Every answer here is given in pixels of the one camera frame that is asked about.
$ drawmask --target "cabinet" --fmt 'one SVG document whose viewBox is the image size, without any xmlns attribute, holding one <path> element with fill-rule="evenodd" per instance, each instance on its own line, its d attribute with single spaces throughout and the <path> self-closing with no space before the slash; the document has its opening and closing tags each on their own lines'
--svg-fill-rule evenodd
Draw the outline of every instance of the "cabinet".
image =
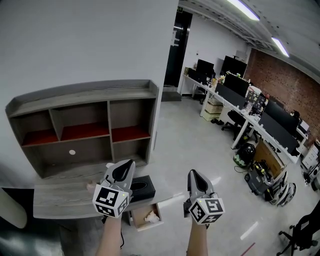
<svg viewBox="0 0 320 256">
<path fill-rule="evenodd" d="M 307 169 L 315 166 L 319 162 L 319 159 L 318 159 L 319 146 L 318 147 L 316 146 L 316 145 L 318 145 L 317 142 L 319 142 L 319 141 L 316 139 L 315 143 L 310 147 L 308 153 L 305 155 L 305 157 L 302 160 L 303 165 Z"/>
</svg>

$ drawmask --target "desk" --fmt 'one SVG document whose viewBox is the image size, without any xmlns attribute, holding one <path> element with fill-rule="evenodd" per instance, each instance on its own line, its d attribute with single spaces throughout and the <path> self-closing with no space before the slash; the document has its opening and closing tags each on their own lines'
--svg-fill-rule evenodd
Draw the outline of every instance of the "desk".
<svg viewBox="0 0 320 256">
<path fill-rule="evenodd" d="M 189 76 L 187 76 L 185 74 L 183 74 L 183 78 L 184 79 L 188 79 L 193 83 L 192 98 L 195 96 L 195 93 L 196 93 L 198 87 L 201 87 L 201 88 L 203 88 L 203 89 L 205 89 L 207 91 L 207 94 L 205 95 L 205 99 L 203 101 L 202 109 L 201 109 L 201 112 L 200 112 L 200 117 L 203 117 L 204 113 L 205 113 L 206 105 L 207 105 L 208 100 L 209 100 L 209 97 L 211 95 L 215 94 L 215 90 L 213 88 L 210 88 L 207 85 L 204 85 L 202 83 L 197 82 L 196 80 L 193 80 L 192 78 L 190 78 Z"/>
<path fill-rule="evenodd" d="M 194 96 L 194 93 L 195 93 L 195 90 L 197 87 L 201 87 L 201 88 L 204 88 L 208 93 L 206 94 L 206 97 L 205 97 L 205 100 L 203 102 L 203 106 L 202 106 L 202 110 L 201 110 L 201 113 L 200 113 L 200 116 L 202 117 L 203 116 L 203 112 L 205 111 L 205 108 L 206 108 L 206 104 L 208 102 L 208 99 L 210 97 L 210 95 L 213 95 L 213 97 L 215 97 L 218 101 L 222 102 L 223 103 L 223 106 L 224 107 L 228 107 L 230 108 L 231 110 L 234 110 L 236 111 L 237 113 L 239 113 L 240 115 L 242 115 L 245 119 L 245 123 L 244 125 L 242 126 L 238 136 L 236 137 L 234 143 L 232 144 L 231 148 L 234 149 L 236 147 L 236 145 L 238 144 L 240 138 L 242 137 L 242 135 L 244 134 L 248 124 L 250 123 L 253 127 L 249 133 L 249 135 L 251 136 L 252 133 L 254 132 L 254 130 L 256 130 L 260 135 L 261 137 L 266 140 L 267 142 L 269 142 L 273 147 L 275 147 L 276 149 L 279 149 L 281 152 L 284 153 L 284 155 L 293 163 L 297 163 L 298 162 L 298 159 L 299 159 L 299 156 L 292 156 L 282 145 L 280 145 L 274 137 L 272 137 L 258 122 L 259 122 L 259 118 L 257 118 L 256 116 L 252 116 L 252 115 L 248 115 L 248 114 L 245 114 L 243 113 L 239 108 L 237 108 L 236 106 L 232 105 L 230 102 L 228 102 L 227 100 L 225 100 L 223 97 L 221 97 L 218 93 L 216 93 L 212 88 L 206 86 L 206 85 L 203 85 L 202 83 L 199 83 L 195 80 L 193 80 L 192 78 L 188 77 L 187 75 L 183 75 L 185 78 L 187 79 L 190 79 L 192 80 L 193 82 L 193 96 Z"/>
<path fill-rule="evenodd" d="M 71 168 L 40 179 L 34 186 L 33 217 L 39 219 L 82 219 L 102 216 L 94 209 L 93 194 L 87 191 L 89 181 L 99 182 L 106 172 L 105 163 Z M 155 188 L 154 198 L 129 203 L 124 210 L 131 211 L 170 199 L 173 195 L 161 175 L 150 173 Z"/>
</svg>

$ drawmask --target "office chair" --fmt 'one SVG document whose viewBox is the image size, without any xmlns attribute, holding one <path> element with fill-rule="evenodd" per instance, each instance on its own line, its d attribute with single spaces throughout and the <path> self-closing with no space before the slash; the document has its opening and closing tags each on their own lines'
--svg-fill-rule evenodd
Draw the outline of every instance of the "office chair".
<svg viewBox="0 0 320 256">
<path fill-rule="evenodd" d="M 244 126 L 246 119 L 234 110 L 229 111 L 227 115 L 230 117 L 232 121 L 234 121 L 234 125 L 229 122 L 226 122 L 226 124 L 221 128 L 221 130 L 222 131 L 224 131 L 225 129 L 232 130 L 233 140 L 235 141 L 241 130 L 241 127 Z M 254 131 L 253 135 L 255 138 L 255 143 L 258 143 L 257 131 Z"/>
<path fill-rule="evenodd" d="M 286 250 L 289 249 L 289 247 L 291 247 L 292 256 L 298 247 L 299 250 L 302 251 L 304 249 L 309 249 L 311 246 L 317 246 L 318 241 L 312 240 L 312 236 L 315 232 L 320 230 L 319 215 L 320 201 L 309 215 L 303 216 L 297 225 L 290 226 L 290 229 L 293 229 L 292 236 L 284 231 L 280 231 L 279 236 L 282 234 L 285 235 L 290 242 L 283 251 L 278 252 L 276 255 L 282 255 Z"/>
</svg>

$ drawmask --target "black door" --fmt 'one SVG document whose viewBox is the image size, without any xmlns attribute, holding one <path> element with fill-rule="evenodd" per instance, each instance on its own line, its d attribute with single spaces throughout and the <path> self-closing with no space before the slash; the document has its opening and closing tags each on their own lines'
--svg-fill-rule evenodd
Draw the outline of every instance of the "black door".
<svg viewBox="0 0 320 256">
<path fill-rule="evenodd" d="M 165 71 L 164 86 L 178 87 L 179 85 L 191 20 L 191 13 L 185 11 L 176 13 L 168 63 Z"/>
</svg>

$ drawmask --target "ceiling light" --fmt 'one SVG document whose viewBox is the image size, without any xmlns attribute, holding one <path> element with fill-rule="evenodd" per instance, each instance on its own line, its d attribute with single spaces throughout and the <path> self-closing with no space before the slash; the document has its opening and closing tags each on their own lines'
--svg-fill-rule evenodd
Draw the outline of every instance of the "ceiling light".
<svg viewBox="0 0 320 256">
<path fill-rule="evenodd" d="M 276 46 L 278 46 L 278 48 L 280 49 L 280 51 L 283 53 L 283 55 L 289 57 L 289 54 L 287 53 L 286 49 L 284 48 L 284 46 L 282 45 L 282 43 L 279 41 L 279 39 L 276 39 L 274 37 L 271 37 L 272 40 L 275 42 Z"/>
<path fill-rule="evenodd" d="M 250 10 L 247 6 L 245 6 L 239 0 L 227 0 L 227 1 L 233 4 L 235 7 L 237 7 L 241 12 L 247 15 L 251 20 L 254 20 L 254 21 L 260 20 L 259 17 L 252 10 Z"/>
</svg>

